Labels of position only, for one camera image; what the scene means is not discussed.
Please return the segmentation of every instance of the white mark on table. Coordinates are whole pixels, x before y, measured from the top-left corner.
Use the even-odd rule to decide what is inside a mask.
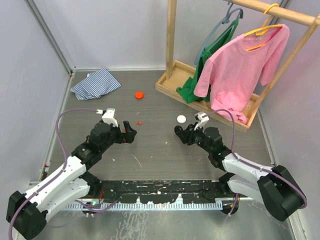
[[[133,155],[133,154],[132,154],[132,156],[133,156],[133,157],[135,158],[135,160],[138,162],[138,164],[140,165],[140,168],[142,168],[142,166],[141,166],[141,164],[140,164],[140,162],[139,162],[138,158],[136,158],[136,157],[135,157],[135,155]]]

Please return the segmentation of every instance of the folded striped cloth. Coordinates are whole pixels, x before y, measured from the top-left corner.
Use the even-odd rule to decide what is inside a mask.
[[[70,89],[78,100],[98,99],[121,87],[106,68],[92,72]]]

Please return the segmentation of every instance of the wooden clothing rack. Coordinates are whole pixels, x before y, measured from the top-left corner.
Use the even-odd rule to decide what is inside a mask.
[[[253,9],[259,12],[264,12],[267,8],[269,8],[270,4],[256,1],[256,0],[232,0],[234,4],[240,5],[245,8]],[[176,8],[177,8],[177,0],[168,0],[168,26],[167,26],[167,36],[166,36],[166,71],[161,76],[161,78],[156,82],[155,88],[159,91],[168,95],[169,97],[178,100],[181,103],[184,103],[198,111],[201,112],[212,112],[209,102],[192,102],[187,104],[184,99],[176,92],[178,87],[182,87],[186,80],[189,77],[193,77],[196,69],[192,66],[184,64],[180,61],[173,61],[174,57],[174,41],[175,41],[175,25],[176,25]],[[294,23],[298,23],[301,25],[308,26],[307,30],[301,37],[300,41],[293,48],[289,56],[286,58],[284,63],[278,68],[276,73],[273,76],[273,80],[265,87],[261,95],[252,94],[249,102],[241,111],[247,118],[247,124],[242,124],[236,121],[236,128],[241,132],[246,132],[258,111],[258,108],[261,102],[268,95],[270,90],[273,88],[275,83],[279,80],[281,75],[287,69],[292,60],[296,57],[301,48],[305,45],[314,31],[320,24],[320,14],[317,17],[306,15],[300,12],[292,11],[286,8],[282,8],[279,6],[272,7],[267,14],[278,17],[281,19],[286,19]],[[210,115],[211,117],[232,126],[232,122],[226,120],[221,115],[215,113]]]

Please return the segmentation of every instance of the gray hanger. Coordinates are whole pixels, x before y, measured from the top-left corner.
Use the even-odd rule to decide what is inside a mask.
[[[234,12],[238,11],[238,10],[239,10],[239,13],[238,13],[238,15],[236,16],[236,20],[242,19],[242,18],[244,17],[244,11],[242,10],[242,8],[236,8],[236,9],[230,11],[231,8],[232,8],[232,6],[233,6],[233,3],[231,4],[231,6],[229,7],[228,11],[226,12],[225,17],[212,29],[212,31],[209,33],[209,35],[208,35],[208,36],[206,37],[206,39],[204,40],[204,43],[202,44],[202,46],[200,47],[198,53],[196,54],[196,57],[195,57],[195,60],[194,60],[194,64],[195,64],[195,65],[198,64],[202,52],[203,52],[204,50],[206,50],[206,45],[207,45],[207,43],[209,42],[209,40],[211,39],[212,35],[216,32],[216,30],[220,27],[221,24],[227,24],[227,23],[229,23],[229,22],[230,22],[230,17],[231,17],[231,15],[232,15]]]

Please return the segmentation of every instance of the orange round object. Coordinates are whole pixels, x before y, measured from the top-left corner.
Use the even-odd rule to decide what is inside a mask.
[[[136,99],[143,99],[144,98],[144,93],[142,91],[137,91],[135,93],[135,98]]]

